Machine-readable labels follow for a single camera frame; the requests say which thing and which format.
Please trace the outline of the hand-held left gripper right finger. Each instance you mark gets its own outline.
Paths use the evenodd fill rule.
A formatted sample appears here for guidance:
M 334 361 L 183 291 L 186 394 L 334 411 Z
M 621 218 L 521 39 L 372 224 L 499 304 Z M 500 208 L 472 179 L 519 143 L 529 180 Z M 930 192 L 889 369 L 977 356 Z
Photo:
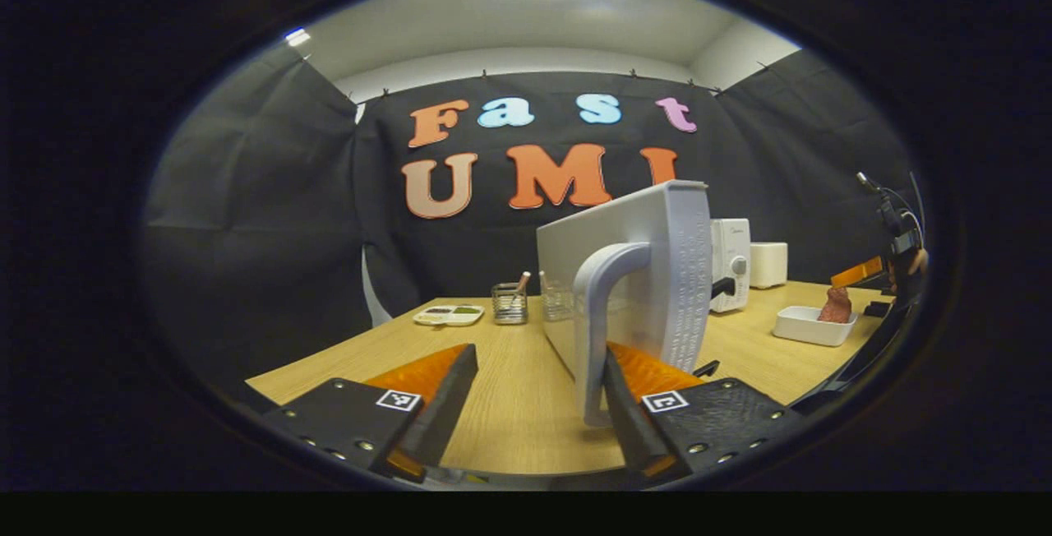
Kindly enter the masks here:
M 737 378 L 707 380 L 608 344 L 604 395 L 633 479 L 700 478 L 783 444 L 805 421 Z

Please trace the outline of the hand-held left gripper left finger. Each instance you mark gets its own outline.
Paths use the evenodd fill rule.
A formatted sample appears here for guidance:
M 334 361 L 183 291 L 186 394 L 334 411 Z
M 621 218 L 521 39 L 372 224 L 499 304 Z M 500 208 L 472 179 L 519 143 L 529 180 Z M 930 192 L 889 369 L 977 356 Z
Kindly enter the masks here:
M 457 344 L 369 380 L 331 377 L 263 419 L 335 463 L 423 483 L 442 461 L 477 372 L 476 346 Z

